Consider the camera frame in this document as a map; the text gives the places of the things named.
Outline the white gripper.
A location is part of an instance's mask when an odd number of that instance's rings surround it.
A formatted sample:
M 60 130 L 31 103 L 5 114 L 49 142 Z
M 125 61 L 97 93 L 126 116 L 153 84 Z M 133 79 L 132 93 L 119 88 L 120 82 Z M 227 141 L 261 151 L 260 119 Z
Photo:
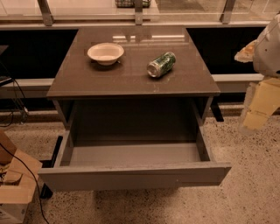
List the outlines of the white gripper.
M 253 61 L 254 69 L 267 78 L 250 83 L 241 112 L 239 131 L 253 135 L 260 130 L 273 113 L 280 108 L 280 14 L 274 16 L 257 40 L 244 46 L 235 56 L 238 62 Z

